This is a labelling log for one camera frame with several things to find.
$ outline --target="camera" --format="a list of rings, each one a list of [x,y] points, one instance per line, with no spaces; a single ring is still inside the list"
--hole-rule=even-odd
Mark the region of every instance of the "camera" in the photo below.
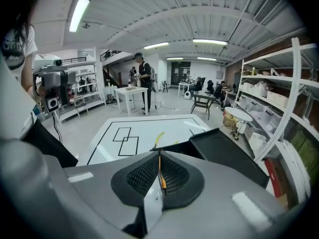
[[[51,54],[37,54],[33,68],[33,87],[36,91],[36,78],[41,79],[42,87],[47,91],[44,97],[49,113],[69,104],[68,86],[75,83],[75,72],[69,72],[63,66],[63,60]]]

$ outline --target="white floor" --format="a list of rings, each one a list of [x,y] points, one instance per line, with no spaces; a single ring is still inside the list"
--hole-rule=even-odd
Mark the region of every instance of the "white floor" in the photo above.
[[[169,89],[168,93],[160,92],[157,94],[157,110],[154,104],[154,93],[152,93],[152,104],[149,116],[160,115],[180,115],[190,114],[193,101],[185,100],[183,97],[177,96],[177,89]],[[133,110],[133,117],[144,116],[141,108],[144,106],[142,96],[135,96],[136,109]],[[117,105],[101,105],[99,107],[89,110],[89,114],[86,112],[81,113],[81,118],[74,116],[68,120],[65,120],[62,125],[57,127],[62,135],[63,145],[76,157],[79,158],[85,153],[89,143],[98,132],[100,127],[109,118],[127,117],[125,101],[121,103],[123,113],[120,114]],[[205,112],[204,108],[196,107],[193,114],[200,117],[211,129],[220,128],[222,132],[229,135],[230,129],[226,128],[222,124],[222,111],[212,105],[210,108],[210,118]],[[58,135],[53,127],[53,120],[49,119],[43,122],[43,125],[49,130],[49,132],[58,138]],[[247,154],[248,146],[243,137],[240,137],[238,141],[234,141],[240,146]]]

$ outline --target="black mesh grille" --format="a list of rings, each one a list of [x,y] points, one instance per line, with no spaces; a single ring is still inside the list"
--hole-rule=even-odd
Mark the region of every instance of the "black mesh grille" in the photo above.
[[[144,197],[154,183],[159,170],[159,156],[156,155],[126,176],[126,182]]]
[[[160,156],[160,170],[166,182],[167,193],[173,193],[189,180],[188,171],[170,159]]]

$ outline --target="person's arm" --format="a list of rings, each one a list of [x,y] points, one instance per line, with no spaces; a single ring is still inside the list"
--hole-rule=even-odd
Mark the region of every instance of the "person's arm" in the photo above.
[[[38,86],[37,93],[33,89],[32,83],[32,54],[37,51],[37,47],[34,42],[34,29],[32,26],[29,28],[28,38],[25,47],[25,63],[21,73],[21,85],[27,91],[27,93],[36,101],[40,102],[42,95],[46,94],[46,90],[41,86]]]
[[[147,77],[150,77],[151,76],[151,67],[148,63],[145,63],[144,64],[144,68],[145,68],[145,74],[144,75],[141,75],[140,78],[147,78]]]

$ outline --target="staircase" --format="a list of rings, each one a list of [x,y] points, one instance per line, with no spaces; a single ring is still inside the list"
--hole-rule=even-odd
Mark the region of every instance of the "staircase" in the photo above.
[[[110,82],[111,85],[115,85],[118,88],[121,88],[122,85],[122,76],[121,73],[116,73],[112,68],[108,66],[103,67],[103,77],[105,86]]]

